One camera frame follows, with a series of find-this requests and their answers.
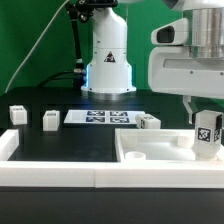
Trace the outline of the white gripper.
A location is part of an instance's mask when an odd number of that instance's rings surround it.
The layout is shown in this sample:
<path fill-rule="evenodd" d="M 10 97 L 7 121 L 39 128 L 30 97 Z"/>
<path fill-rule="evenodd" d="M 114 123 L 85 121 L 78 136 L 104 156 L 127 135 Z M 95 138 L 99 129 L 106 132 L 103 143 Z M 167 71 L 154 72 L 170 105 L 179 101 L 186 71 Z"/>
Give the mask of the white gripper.
<path fill-rule="evenodd" d="M 224 59 L 193 59 L 188 47 L 156 47 L 149 56 L 152 91 L 183 97 L 190 124 L 198 111 L 195 97 L 224 99 Z"/>

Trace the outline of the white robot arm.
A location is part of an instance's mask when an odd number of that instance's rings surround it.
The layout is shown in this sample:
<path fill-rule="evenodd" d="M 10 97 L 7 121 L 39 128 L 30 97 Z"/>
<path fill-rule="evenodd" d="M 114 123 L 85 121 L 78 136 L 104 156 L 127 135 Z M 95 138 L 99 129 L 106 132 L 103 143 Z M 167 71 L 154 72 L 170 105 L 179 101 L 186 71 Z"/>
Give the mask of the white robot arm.
<path fill-rule="evenodd" d="M 127 24 L 113 8 L 137 0 L 81 0 L 93 18 L 93 58 L 84 91 L 99 98 L 133 92 L 126 59 Z M 162 0 L 182 18 L 152 31 L 148 83 L 152 91 L 224 99 L 224 0 Z"/>

